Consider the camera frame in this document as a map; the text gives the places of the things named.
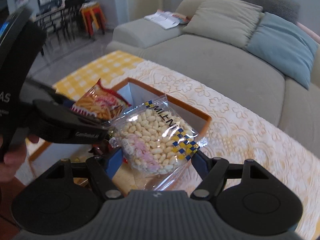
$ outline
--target paper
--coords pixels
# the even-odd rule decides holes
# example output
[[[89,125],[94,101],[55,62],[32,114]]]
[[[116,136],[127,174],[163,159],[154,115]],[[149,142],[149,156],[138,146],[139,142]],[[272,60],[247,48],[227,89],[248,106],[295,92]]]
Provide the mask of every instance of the paper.
[[[158,10],[155,14],[147,15],[144,17],[153,23],[160,25],[165,30],[176,27],[179,25],[179,20],[175,17]]]

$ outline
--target beige cushion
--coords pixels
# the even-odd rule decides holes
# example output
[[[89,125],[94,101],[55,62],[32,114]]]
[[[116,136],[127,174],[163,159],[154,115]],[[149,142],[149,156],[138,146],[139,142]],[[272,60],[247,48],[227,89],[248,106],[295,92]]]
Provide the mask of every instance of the beige cushion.
[[[310,84],[306,90],[287,78],[278,127],[320,158],[320,89]]]
[[[195,15],[198,7],[204,0],[183,0],[178,6],[176,12],[185,16]]]
[[[113,41],[138,48],[148,48],[183,34],[183,25],[163,29],[160,25],[139,19],[117,26],[113,31]]]
[[[185,34],[146,49],[143,57],[201,82],[278,126],[283,75],[244,50]]]
[[[318,46],[318,50],[315,55],[315,59],[313,62],[313,68],[311,72],[311,83],[315,84],[320,88],[320,46]]]
[[[244,48],[261,11],[261,6],[240,0],[204,0],[183,31]]]

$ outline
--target red stool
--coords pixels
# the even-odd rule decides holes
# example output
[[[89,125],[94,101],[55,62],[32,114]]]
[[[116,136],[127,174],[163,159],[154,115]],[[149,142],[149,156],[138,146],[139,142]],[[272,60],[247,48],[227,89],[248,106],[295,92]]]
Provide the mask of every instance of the red stool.
[[[81,14],[84,21],[85,29],[90,37],[93,35],[92,22],[94,22],[97,29],[101,29],[102,33],[105,34],[105,23],[107,22],[107,20],[104,17],[101,7],[98,3],[81,9]]]

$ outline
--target yellow checkered cloth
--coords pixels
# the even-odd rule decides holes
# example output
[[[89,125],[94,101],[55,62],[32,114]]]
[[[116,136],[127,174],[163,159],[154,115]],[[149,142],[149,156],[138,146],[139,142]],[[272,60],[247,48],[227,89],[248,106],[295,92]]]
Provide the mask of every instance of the yellow checkered cloth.
[[[118,50],[79,68],[53,86],[57,92],[77,101],[99,78],[101,84],[107,87],[113,78],[136,68],[142,61],[142,58]]]

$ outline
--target chip bag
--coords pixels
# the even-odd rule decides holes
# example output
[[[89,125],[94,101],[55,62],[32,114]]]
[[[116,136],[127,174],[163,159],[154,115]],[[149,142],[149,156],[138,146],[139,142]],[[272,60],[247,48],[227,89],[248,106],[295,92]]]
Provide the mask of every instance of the chip bag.
[[[131,105],[117,92],[104,88],[99,79],[83,97],[74,103],[72,110],[83,115],[111,120],[129,106]]]

